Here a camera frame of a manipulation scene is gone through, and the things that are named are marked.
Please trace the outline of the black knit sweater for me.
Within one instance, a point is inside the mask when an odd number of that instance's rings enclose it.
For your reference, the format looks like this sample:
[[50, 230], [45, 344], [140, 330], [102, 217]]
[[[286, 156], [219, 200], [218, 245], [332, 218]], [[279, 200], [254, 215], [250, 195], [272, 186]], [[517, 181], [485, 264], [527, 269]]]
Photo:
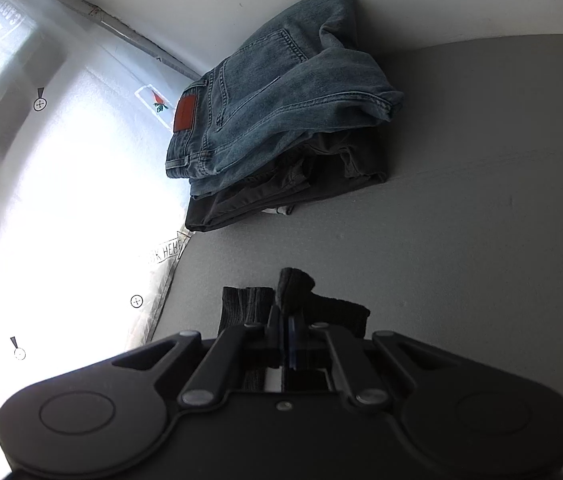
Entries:
[[[235, 359], [226, 376], [228, 392], [263, 393], [269, 368], [279, 370], [280, 390], [289, 396], [320, 396], [338, 391], [354, 406], [385, 402], [364, 342], [370, 310], [360, 304], [314, 294], [309, 274], [294, 268], [280, 271], [276, 287], [225, 287], [218, 339], [238, 338]], [[268, 352], [266, 324], [273, 306], [287, 320], [295, 316], [302, 328], [297, 367], [287, 358], [273, 360]]]

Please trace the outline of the folded black garment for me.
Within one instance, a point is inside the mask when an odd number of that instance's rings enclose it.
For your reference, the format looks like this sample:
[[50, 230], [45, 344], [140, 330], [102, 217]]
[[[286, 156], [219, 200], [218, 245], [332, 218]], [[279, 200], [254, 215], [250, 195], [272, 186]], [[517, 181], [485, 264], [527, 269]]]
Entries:
[[388, 180], [387, 126], [318, 133], [254, 174], [204, 198], [193, 198], [185, 228], [209, 232], [265, 211], [327, 200]]

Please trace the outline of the grey table mat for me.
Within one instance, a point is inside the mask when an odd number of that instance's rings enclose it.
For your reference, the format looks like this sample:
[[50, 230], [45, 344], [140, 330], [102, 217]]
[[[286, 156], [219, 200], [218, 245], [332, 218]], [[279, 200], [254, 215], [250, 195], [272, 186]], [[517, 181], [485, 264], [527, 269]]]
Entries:
[[285, 266], [395, 330], [563, 394], [563, 35], [385, 60], [405, 94], [387, 182], [194, 235], [158, 336], [216, 332], [226, 286]]

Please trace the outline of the white printed storage bag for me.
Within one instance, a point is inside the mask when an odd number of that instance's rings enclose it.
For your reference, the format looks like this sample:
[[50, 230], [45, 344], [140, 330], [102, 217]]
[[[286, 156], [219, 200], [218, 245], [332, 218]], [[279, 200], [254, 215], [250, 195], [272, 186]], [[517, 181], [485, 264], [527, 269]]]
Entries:
[[0, 406], [154, 338], [187, 244], [164, 161], [194, 78], [82, 0], [0, 0]]

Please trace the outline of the folded blue jeans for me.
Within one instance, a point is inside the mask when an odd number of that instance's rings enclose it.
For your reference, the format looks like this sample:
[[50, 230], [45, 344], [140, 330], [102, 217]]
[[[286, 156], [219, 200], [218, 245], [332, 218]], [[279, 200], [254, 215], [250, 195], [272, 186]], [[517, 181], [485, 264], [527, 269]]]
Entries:
[[391, 122], [403, 93], [357, 39], [356, 0], [301, 0], [178, 100], [166, 174], [224, 190], [318, 133]]

